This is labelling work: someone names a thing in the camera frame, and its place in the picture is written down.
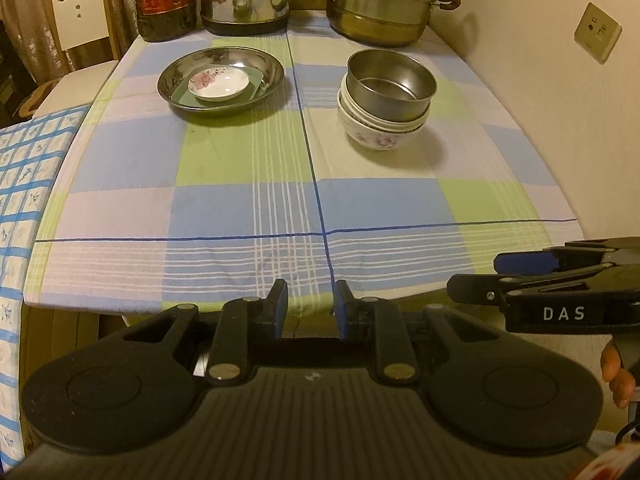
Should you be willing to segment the right human hand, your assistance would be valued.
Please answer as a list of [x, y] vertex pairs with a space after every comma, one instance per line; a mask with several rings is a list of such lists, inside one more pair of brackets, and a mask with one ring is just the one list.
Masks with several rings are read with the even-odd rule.
[[602, 350], [600, 367], [602, 379], [612, 392], [614, 404], [618, 408], [626, 408], [634, 395], [636, 380], [628, 370], [623, 369], [620, 354], [612, 340]]

